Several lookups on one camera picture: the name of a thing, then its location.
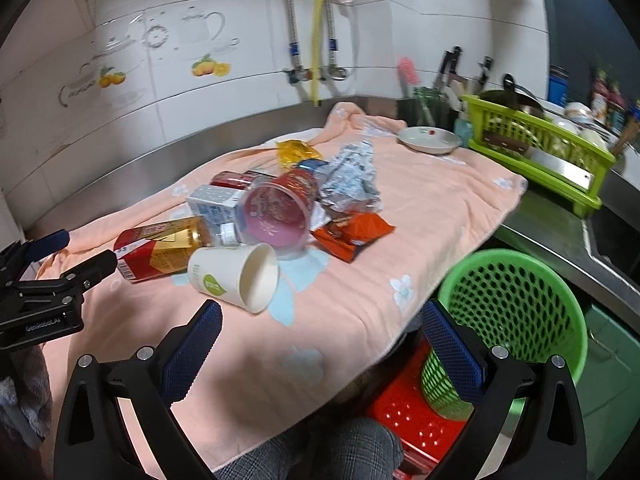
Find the pink brush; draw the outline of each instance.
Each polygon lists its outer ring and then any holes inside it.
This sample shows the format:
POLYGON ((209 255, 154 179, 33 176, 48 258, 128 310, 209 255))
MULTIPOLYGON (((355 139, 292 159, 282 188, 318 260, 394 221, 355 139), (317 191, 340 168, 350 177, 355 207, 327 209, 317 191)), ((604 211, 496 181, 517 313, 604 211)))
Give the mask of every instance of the pink brush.
POLYGON ((402 75, 411 86, 420 84, 420 76, 418 76, 414 62, 410 58, 401 57, 400 61, 398 61, 398 70, 402 72, 402 75))

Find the yellow gas hose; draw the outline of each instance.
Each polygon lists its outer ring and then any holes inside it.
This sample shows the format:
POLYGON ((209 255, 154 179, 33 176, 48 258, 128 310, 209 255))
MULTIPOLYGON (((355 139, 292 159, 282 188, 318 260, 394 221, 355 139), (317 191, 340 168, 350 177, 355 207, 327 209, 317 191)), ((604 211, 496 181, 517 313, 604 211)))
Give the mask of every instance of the yellow gas hose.
POLYGON ((312 42, 312 54, 311 54, 311 100, 315 106, 320 105, 320 99, 318 98, 318 81, 320 79, 320 28, 322 25, 322 4, 324 0, 316 0, 316 6, 314 7, 314 28, 312 42))

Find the paper cup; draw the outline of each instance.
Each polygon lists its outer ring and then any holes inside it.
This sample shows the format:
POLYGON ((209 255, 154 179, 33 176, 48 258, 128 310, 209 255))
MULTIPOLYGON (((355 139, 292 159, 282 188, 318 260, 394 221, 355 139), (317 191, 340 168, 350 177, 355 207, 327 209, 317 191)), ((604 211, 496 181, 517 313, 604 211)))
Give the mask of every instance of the paper cup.
POLYGON ((193 253, 187 273, 196 290, 258 314, 276 291, 280 267, 267 244, 207 247, 193 253))

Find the green dish rack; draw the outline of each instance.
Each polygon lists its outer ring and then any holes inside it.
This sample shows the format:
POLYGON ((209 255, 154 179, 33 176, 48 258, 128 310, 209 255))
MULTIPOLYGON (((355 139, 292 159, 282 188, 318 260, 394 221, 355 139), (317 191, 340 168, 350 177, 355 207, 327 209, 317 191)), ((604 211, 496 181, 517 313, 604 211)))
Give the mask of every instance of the green dish rack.
POLYGON ((473 95, 462 98, 468 103, 469 120, 474 128, 469 148, 569 199, 574 204, 574 214, 580 218, 600 209, 602 200, 598 192, 607 171, 616 161, 611 153, 560 126, 524 112, 483 101, 473 95), (591 187, 584 191, 553 170, 515 152, 484 142, 482 133, 485 130, 520 140, 583 168, 593 175, 591 187))

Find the green plastic basket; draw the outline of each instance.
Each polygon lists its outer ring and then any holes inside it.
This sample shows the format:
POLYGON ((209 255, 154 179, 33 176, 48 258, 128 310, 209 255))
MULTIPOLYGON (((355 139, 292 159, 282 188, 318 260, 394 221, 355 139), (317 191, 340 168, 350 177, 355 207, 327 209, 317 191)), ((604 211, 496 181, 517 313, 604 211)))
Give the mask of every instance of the green plastic basket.
POLYGON ((529 114, 483 101, 476 96, 465 95, 463 99, 467 102, 469 120, 474 128, 474 138, 468 143, 472 150, 569 199, 574 203, 574 213, 581 218, 600 209, 600 186, 616 161, 611 153, 560 126, 529 114), (521 140, 583 168, 593 175, 589 190, 585 192, 559 173, 531 162, 522 155, 487 144, 482 136, 485 130, 521 140))
MULTIPOLYGON (((473 328, 488 346, 502 345, 517 359, 565 358, 574 383, 587 360, 587 327, 575 296, 545 264, 517 251, 478 251, 457 264, 438 299, 456 323, 473 328)), ((435 352, 422 367, 422 393, 440 416, 466 420, 473 410, 456 393, 435 352)), ((523 399, 511 413, 519 415, 523 399)))

